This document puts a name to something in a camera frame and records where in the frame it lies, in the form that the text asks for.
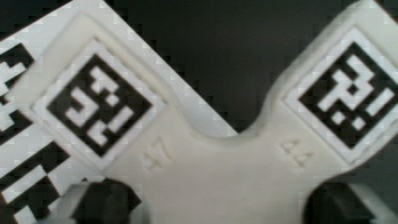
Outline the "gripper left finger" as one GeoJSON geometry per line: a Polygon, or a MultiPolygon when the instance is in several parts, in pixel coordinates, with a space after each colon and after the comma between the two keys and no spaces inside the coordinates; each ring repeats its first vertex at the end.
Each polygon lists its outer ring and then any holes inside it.
{"type": "Polygon", "coordinates": [[[141,198],[123,182],[82,182],[68,189],[47,224],[130,224],[139,205],[141,198]]]}

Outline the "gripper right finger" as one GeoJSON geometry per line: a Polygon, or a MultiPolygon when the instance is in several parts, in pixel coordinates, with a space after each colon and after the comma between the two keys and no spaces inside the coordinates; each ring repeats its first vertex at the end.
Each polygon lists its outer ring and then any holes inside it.
{"type": "Polygon", "coordinates": [[[311,193],[304,224],[398,224],[398,214],[367,185],[329,182],[311,193]]]}

